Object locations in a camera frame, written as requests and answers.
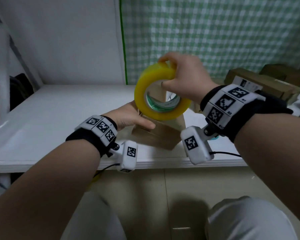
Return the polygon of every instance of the green checkered curtain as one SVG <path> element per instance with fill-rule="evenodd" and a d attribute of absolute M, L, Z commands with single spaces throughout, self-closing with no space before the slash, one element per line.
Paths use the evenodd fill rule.
<path fill-rule="evenodd" d="M 168 51 L 199 56 L 212 78 L 300 66 L 300 0 L 120 0 L 127 84 Z"/>

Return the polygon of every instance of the tiled floor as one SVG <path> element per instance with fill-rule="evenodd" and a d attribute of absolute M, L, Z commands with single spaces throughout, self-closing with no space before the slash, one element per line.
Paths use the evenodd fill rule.
<path fill-rule="evenodd" d="M 127 239 L 203 239 L 209 208 L 243 195 L 284 211 L 300 240 L 300 222 L 248 167 L 109 170 L 92 185 L 118 215 Z"/>

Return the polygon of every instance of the wire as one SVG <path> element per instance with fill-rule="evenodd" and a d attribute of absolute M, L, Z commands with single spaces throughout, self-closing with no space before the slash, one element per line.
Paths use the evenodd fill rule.
<path fill-rule="evenodd" d="M 236 157 L 241 157 L 239 154 L 231 153 L 231 152 L 209 152 L 210 155 L 212 154 L 228 154 Z"/>
<path fill-rule="evenodd" d="M 106 169 L 108 169 L 108 168 L 111 168 L 111 167 L 113 167 L 113 166 L 119 166 L 119 165 L 120 165 L 120 163 L 115 163 L 115 164 L 112 164 L 112 165 L 110 165 L 110 166 L 107 166 L 107 167 L 105 167 L 104 169 L 102 169 L 102 170 L 100 170 L 100 171 L 97 171 L 96 174 L 95 174 L 93 177 L 96 177 L 96 176 L 99 175 L 100 173 L 103 173 L 103 171 L 106 170 Z"/>

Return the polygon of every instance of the white shelf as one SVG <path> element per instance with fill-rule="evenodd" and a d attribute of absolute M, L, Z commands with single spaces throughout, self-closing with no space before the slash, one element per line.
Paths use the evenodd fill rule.
<path fill-rule="evenodd" d="M 0 173 L 25 172 L 64 142 L 73 129 L 91 115 L 100 115 L 133 100 L 131 85 L 45 85 L 0 121 Z M 186 126 L 206 125 L 202 114 L 188 109 Z M 131 138 L 132 128 L 119 132 L 117 142 Z M 209 141 L 213 151 L 238 153 L 228 138 Z M 99 169 L 114 160 L 103 157 Z M 244 166 L 241 158 L 216 154 L 194 166 L 180 142 L 172 151 L 139 145 L 137 169 Z"/>

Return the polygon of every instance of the yellow tape roll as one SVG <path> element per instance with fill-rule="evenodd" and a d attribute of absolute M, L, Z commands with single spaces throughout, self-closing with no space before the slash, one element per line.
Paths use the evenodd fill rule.
<path fill-rule="evenodd" d="M 147 89 L 151 84 L 161 80 L 172 80 L 175 72 L 166 63 L 153 64 L 142 72 L 134 90 L 134 100 L 145 116 L 154 120 L 172 120 L 188 109 L 191 103 L 189 99 L 176 96 L 162 103 L 147 95 Z"/>

